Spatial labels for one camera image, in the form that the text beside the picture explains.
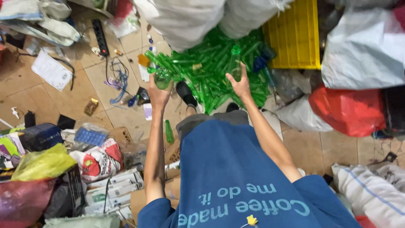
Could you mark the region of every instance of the tiled floor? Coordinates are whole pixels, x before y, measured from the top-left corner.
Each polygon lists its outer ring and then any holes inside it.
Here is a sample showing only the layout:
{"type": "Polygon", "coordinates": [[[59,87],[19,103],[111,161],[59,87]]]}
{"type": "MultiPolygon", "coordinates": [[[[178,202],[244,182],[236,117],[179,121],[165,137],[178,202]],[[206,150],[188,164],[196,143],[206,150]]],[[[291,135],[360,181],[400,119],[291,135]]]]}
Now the tiled floor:
{"type": "MultiPolygon", "coordinates": [[[[91,10],[83,10],[81,7],[73,8],[73,19],[76,24],[83,23],[90,26],[91,19],[105,19],[100,14],[91,10]]],[[[125,53],[119,59],[129,70],[128,92],[135,94],[139,86],[148,87],[148,83],[141,79],[138,69],[137,56],[151,46],[147,34],[151,34],[158,52],[170,54],[170,48],[163,38],[151,29],[148,31],[147,22],[141,17],[141,29],[138,33],[132,33],[117,39],[115,35],[105,28],[107,44],[110,49],[111,58],[116,57],[113,53],[117,49],[125,53]]],[[[97,46],[92,29],[86,30],[86,37],[89,42],[75,44],[72,48],[76,51],[77,60],[74,62],[76,79],[73,90],[67,86],[62,92],[47,84],[43,79],[31,70],[32,57],[21,56],[15,62],[14,53],[8,53],[4,58],[3,66],[0,68],[0,118],[12,125],[21,123],[16,119],[10,108],[17,107],[20,116],[27,110],[36,114],[37,124],[49,122],[56,123],[59,114],[75,119],[76,128],[82,123],[92,122],[107,129],[116,127],[127,127],[130,135],[135,137],[139,131],[144,131],[143,138],[149,137],[150,122],[146,121],[142,108],[138,110],[130,108],[118,108],[109,103],[115,98],[119,91],[104,84],[105,61],[99,60],[92,53],[91,47],[97,46]],[[88,117],[83,113],[84,107],[90,100],[95,98],[100,101],[93,116],[88,117]]],[[[274,99],[269,99],[265,107],[270,109],[275,105],[274,99]]],[[[217,109],[224,111],[226,104],[217,109]]],[[[164,118],[169,119],[171,126],[185,118],[186,105],[179,97],[170,99],[164,118]]],[[[334,163],[340,164],[363,164],[367,165],[373,160],[381,161],[385,155],[393,151],[398,155],[396,163],[405,167],[405,146],[395,140],[381,141],[371,137],[352,138],[339,132],[298,132],[278,119],[269,112],[263,113],[278,135],[284,140],[285,145],[292,154],[295,164],[309,174],[331,174],[330,166],[334,163]]],[[[6,126],[0,123],[0,129],[6,126]]]]}

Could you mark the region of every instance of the person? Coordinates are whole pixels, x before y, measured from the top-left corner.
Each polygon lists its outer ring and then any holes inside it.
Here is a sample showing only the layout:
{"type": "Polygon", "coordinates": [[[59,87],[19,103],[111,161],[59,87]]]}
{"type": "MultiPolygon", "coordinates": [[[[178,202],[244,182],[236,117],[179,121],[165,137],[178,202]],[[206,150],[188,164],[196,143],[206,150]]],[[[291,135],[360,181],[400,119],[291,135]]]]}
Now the person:
{"type": "Polygon", "coordinates": [[[179,205],[165,198],[163,113],[169,92],[150,77],[152,123],[146,154],[146,206],[138,228],[360,228],[319,175],[302,176],[276,132],[256,107],[246,67],[236,82],[226,74],[247,114],[196,115],[192,102],[176,129],[181,139],[179,205]]]}

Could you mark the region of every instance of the paper sheet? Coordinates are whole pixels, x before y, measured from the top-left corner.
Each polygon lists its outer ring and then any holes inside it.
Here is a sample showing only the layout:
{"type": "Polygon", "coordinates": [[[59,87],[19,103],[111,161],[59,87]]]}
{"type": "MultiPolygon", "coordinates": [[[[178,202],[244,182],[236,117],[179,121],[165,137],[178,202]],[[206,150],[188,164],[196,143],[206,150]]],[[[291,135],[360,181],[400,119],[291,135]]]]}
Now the paper sheet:
{"type": "Polygon", "coordinates": [[[59,91],[72,79],[72,72],[42,50],[31,69],[59,91]]]}

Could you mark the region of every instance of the green plastic bottle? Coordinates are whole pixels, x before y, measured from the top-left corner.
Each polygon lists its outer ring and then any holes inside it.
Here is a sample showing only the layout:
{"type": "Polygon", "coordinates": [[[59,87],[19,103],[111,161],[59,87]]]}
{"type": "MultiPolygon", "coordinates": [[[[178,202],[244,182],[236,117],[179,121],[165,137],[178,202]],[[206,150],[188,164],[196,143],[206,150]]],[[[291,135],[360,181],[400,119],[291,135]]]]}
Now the green plastic bottle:
{"type": "Polygon", "coordinates": [[[155,84],[158,89],[164,90],[166,89],[172,78],[172,74],[166,68],[159,67],[155,73],[155,84]]]}
{"type": "Polygon", "coordinates": [[[228,65],[227,73],[230,73],[235,81],[240,82],[242,78],[241,72],[241,47],[234,45],[230,51],[231,57],[228,65]]]}
{"type": "Polygon", "coordinates": [[[175,139],[173,137],[172,128],[170,127],[170,122],[169,120],[165,120],[165,123],[166,123],[166,141],[170,144],[173,144],[175,139]]]}

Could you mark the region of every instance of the left hand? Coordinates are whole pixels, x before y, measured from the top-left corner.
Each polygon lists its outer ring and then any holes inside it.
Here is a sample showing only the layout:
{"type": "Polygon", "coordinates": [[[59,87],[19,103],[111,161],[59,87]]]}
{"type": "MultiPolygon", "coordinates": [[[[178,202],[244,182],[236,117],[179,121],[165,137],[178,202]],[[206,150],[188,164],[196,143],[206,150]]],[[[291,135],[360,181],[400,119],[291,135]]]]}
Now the left hand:
{"type": "Polygon", "coordinates": [[[167,102],[170,98],[170,92],[173,88],[173,81],[165,90],[160,90],[155,84],[155,73],[149,75],[149,89],[148,95],[151,100],[152,111],[164,112],[167,102]]]}

